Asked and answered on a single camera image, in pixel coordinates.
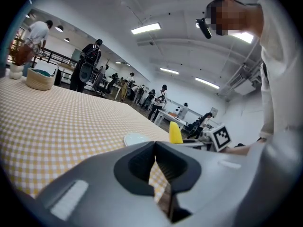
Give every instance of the person in black clothes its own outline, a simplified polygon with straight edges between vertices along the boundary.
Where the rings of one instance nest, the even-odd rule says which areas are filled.
[[[99,48],[102,45],[102,43],[103,43],[103,41],[99,39],[95,42],[95,45]],[[74,70],[74,72],[71,76],[70,90],[83,92],[86,83],[82,82],[80,80],[80,70],[81,70],[81,66],[84,63],[85,54],[88,53],[92,48],[93,48],[93,44],[88,44],[82,50],[83,53],[80,54],[80,60],[78,61],[77,66],[75,67],[75,70]],[[100,58],[101,58],[101,51],[98,52],[98,57],[97,57],[97,60],[95,62],[96,64],[98,63]]]
[[[167,93],[166,93],[166,90],[167,90],[167,86],[164,84],[162,86],[162,89],[158,92],[156,92],[156,95],[155,95],[155,102],[151,108],[151,112],[150,114],[148,115],[148,119],[151,120],[152,118],[152,114],[156,111],[155,113],[155,116],[153,118],[153,122],[156,120],[158,114],[159,114],[159,110],[162,109],[162,107],[167,103]]]
[[[199,125],[198,128],[195,130],[195,132],[188,135],[187,139],[194,137],[194,136],[196,137],[196,139],[198,139],[200,134],[203,131],[203,128],[206,126],[208,119],[210,119],[212,116],[213,116],[212,113],[206,113],[203,117],[201,117],[198,122],[198,125]]]
[[[155,94],[156,94],[155,89],[153,89],[152,91],[150,91],[148,93],[148,96],[145,99],[145,101],[141,104],[141,108],[145,107],[144,109],[147,110],[147,108],[150,105],[150,103],[152,102],[152,99],[154,98]]]

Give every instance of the checkered tablecloth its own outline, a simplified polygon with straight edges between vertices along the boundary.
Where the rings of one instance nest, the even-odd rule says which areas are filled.
[[[38,91],[25,80],[0,79],[0,153],[11,182],[33,197],[82,160],[125,147],[128,133],[169,140],[127,104],[56,86]],[[156,201],[166,184],[155,164],[150,185]]]

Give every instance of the railing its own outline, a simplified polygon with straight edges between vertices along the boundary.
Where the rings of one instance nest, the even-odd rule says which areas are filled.
[[[70,64],[71,66],[75,67],[78,63],[77,61],[73,60],[72,58],[69,58],[65,55],[61,55],[55,51],[51,51],[46,48],[45,48],[45,54],[46,54],[46,56],[42,56],[42,55],[35,56],[32,67],[35,64],[36,58],[38,58],[41,61],[46,61],[47,63],[51,63],[54,65],[57,65],[57,63],[65,63],[65,64]]]

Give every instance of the white wall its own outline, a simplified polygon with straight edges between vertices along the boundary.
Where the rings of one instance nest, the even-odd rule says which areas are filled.
[[[156,91],[161,90],[163,84],[167,85],[167,96],[169,99],[181,105],[188,103],[188,108],[200,115],[208,113],[212,107],[214,107],[218,109],[218,114],[216,118],[214,118],[214,121],[221,121],[221,117],[225,113],[225,101],[218,96],[211,94],[206,90],[187,85],[179,80],[161,77],[160,75],[151,82],[150,89],[155,89]],[[197,115],[191,112],[188,112],[185,116],[185,121],[189,123],[192,123],[197,119]]]
[[[252,92],[230,101],[222,122],[232,138],[233,146],[257,141],[263,125],[261,92]]]
[[[149,87],[150,82],[133,67],[122,65],[121,70],[118,72],[118,75],[119,77],[127,78],[130,76],[129,73],[131,72],[134,73],[134,80],[136,85],[140,86],[144,84],[146,87]]]
[[[69,58],[71,57],[71,55],[73,54],[75,49],[78,49],[80,51],[82,50],[65,41],[57,39],[51,35],[48,36],[45,47],[46,47],[46,49],[55,51],[61,55],[65,55]]]

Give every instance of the white sleeve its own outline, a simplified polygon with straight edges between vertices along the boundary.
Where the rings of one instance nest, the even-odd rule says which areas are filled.
[[[274,134],[274,108],[273,108],[273,101],[270,92],[270,85],[268,79],[265,76],[263,70],[263,64],[261,65],[261,78],[262,78],[261,94],[262,94],[264,124],[260,132],[260,137],[267,139]]]
[[[48,31],[46,32],[45,36],[43,37],[44,40],[47,40],[48,38]]]

